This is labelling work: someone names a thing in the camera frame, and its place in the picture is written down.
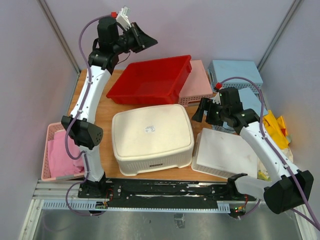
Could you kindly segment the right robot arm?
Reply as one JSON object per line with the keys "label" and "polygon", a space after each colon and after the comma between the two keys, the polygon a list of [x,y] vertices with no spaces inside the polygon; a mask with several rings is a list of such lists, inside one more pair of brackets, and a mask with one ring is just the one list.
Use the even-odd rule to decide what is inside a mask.
{"label": "right robot arm", "polygon": [[219,102],[203,97],[192,120],[210,125],[227,123],[256,153],[266,168],[270,181],[263,181],[238,173],[227,180],[226,193],[232,200],[247,194],[263,200],[275,214],[300,205],[309,207],[314,177],[310,171],[300,170],[286,158],[263,126],[263,118],[251,108],[244,109],[239,91],[234,87],[219,90]]}

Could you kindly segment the blue perforated basket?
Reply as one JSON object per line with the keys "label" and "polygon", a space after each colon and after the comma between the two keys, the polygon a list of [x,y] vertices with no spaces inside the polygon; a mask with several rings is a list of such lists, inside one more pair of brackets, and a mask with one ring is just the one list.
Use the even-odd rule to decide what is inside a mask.
{"label": "blue perforated basket", "polygon": [[[238,94],[244,110],[252,109],[258,116],[261,115],[261,101],[259,100],[259,95],[257,93],[254,93],[249,87],[245,87],[239,89]],[[235,130],[232,127],[228,126],[226,122],[224,122],[222,126],[212,125],[212,129],[228,134],[236,133]]]}
{"label": "blue perforated basket", "polygon": [[209,64],[208,77],[213,91],[217,83],[231,77],[249,79],[260,89],[263,85],[261,75],[253,61],[245,60],[212,60]]}

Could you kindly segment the large cream basket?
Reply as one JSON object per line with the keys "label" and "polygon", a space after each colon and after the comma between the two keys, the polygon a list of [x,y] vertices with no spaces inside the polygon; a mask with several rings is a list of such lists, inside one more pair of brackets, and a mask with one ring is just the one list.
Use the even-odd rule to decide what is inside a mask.
{"label": "large cream basket", "polygon": [[180,104],[119,112],[112,119],[111,137],[115,159],[125,176],[184,168],[192,162],[193,129]]}

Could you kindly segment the pink perforated basket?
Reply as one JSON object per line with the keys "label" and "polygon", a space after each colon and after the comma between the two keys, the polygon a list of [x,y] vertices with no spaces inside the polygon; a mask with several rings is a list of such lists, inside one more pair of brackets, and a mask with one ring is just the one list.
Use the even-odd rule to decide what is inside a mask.
{"label": "pink perforated basket", "polygon": [[178,104],[187,107],[201,98],[211,98],[213,91],[201,60],[191,60],[191,72],[187,77],[178,98]]}

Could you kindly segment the small cream basket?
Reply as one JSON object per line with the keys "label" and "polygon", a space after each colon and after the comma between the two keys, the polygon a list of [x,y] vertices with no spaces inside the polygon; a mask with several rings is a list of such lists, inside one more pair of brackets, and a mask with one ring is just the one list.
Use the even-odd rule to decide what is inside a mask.
{"label": "small cream basket", "polygon": [[224,179],[241,173],[256,178],[258,160],[241,136],[203,128],[196,138],[191,168]]}

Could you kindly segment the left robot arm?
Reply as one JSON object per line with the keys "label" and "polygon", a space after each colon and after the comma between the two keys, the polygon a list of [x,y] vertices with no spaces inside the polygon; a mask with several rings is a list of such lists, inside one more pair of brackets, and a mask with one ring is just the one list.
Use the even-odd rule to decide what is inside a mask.
{"label": "left robot arm", "polygon": [[85,83],[75,107],[70,115],[62,117],[61,124],[66,130],[64,146],[67,155],[72,160],[83,160],[83,183],[90,186],[91,194],[101,198],[107,193],[107,185],[102,182],[105,172],[100,159],[104,132],[95,125],[95,117],[102,92],[119,62],[119,55],[139,53],[158,42],[125,16],[108,15],[96,21],[98,37],[93,41],[89,56],[84,57],[87,66]]}

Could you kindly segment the red tray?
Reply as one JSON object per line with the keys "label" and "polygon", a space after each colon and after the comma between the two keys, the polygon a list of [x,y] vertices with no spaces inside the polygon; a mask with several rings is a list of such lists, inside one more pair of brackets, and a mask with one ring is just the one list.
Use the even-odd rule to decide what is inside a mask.
{"label": "red tray", "polygon": [[106,97],[123,105],[176,104],[191,70],[190,55],[130,63]]}

